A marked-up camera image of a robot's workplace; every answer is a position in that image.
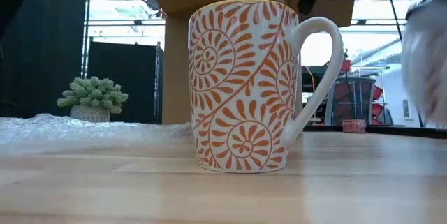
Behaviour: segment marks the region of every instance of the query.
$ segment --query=wooden tabletop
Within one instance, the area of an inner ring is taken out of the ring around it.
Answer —
[[[447,140],[305,133],[285,169],[221,174],[193,145],[0,157],[0,223],[446,223]]]

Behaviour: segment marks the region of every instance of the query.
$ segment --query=mug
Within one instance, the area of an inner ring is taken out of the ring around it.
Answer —
[[[332,38],[328,69],[295,115],[299,52],[306,37]],[[322,17],[298,14],[267,0],[227,0],[189,20],[191,125],[199,166],[258,173],[286,165],[290,145],[323,101],[343,61],[340,32]]]

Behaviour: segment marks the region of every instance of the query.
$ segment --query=orange patterned mug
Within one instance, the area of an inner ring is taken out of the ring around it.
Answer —
[[[294,115],[301,99],[297,56],[305,38],[320,31],[332,37],[331,60]],[[189,94],[199,166],[238,173],[282,169],[290,144],[339,73],[342,48],[333,22],[315,17],[298,25],[297,13],[274,1],[228,0],[197,10],[189,20]]]

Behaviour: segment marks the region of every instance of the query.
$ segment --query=bubble wrap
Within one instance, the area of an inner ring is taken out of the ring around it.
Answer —
[[[0,117],[0,154],[30,154],[192,141],[191,124],[91,123],[39,114],[32,119]]]

